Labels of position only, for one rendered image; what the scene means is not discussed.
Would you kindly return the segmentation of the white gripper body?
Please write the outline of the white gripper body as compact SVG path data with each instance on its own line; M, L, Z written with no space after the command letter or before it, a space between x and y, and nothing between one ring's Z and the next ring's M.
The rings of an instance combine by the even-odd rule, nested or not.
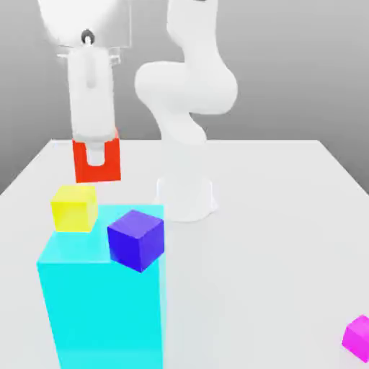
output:
M71 126L75 141L115 137L112 66L106 48L81 46L68 55Z

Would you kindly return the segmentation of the small red cube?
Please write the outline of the small red cube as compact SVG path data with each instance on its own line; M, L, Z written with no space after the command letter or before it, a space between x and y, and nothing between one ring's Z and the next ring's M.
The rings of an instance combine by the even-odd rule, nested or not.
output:
M74 169L77 183L111 182L121 179L120 139L118 131L115 138L105 143L105 162L101 166L92 166L87 162L86 145L72 140Z

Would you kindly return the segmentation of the small yellow cube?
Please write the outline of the small yellow cube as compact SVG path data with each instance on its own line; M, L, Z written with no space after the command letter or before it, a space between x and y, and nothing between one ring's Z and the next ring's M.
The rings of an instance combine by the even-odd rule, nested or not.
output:
M50 204L57 232L92 231L98 216L97 192L94 186L62 185Z

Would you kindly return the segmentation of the small blue cube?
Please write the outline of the small blue cube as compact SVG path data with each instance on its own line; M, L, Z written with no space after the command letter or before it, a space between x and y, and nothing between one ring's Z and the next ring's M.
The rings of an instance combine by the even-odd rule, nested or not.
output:
M130 210L107 227L110 258L139 273L164 253L164 221Z

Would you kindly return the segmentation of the small magenta cube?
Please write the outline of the small magenta cube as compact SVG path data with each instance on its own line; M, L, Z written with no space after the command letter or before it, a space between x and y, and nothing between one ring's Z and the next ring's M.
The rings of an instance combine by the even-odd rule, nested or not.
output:
M342 346L364 363L369 362L369 318L361 315L346 326Z

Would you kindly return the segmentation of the large cyan box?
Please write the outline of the large cyan box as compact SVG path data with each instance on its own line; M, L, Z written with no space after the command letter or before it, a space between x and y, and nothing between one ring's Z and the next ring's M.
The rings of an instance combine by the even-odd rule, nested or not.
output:
M89 233L54 231L37 261L60 369L164 369L165 258L142 272L110 258L107 227L130 210L100 205Z

